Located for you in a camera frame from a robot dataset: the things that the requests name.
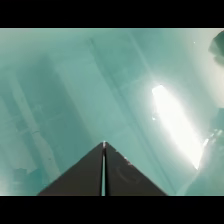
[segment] glass surface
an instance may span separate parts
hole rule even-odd
[[[168,195],[224,195],[221,31],[0,29],[0,195],[102,141]]]

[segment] black bar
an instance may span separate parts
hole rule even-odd
[[[166,196],[126,158],[106,143],[106,196]]]
[[[100,196],[102,161],[100,143],[38,196]]]

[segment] teal surface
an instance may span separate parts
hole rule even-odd
[[[102,141],[168,195],[187,195],[198,176],[189,194],[224,195],[222,157],[206,172],[192,163],[224,105],[223,68],[208,51],[221,30],[0,29],[0,195],[36,195]],[[188,134],[186,151],[173,141],[153,96],[161,85],[200,149]]]

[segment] white light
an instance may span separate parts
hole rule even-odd
[[[179,102],[162,86],[152,89],[157,112],[178,149],[199,167],[203,146]]]

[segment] reflective table surface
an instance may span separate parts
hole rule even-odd
[[[222,30],[0,29],[0,195],[102,141],[168,195],[224,195]]]

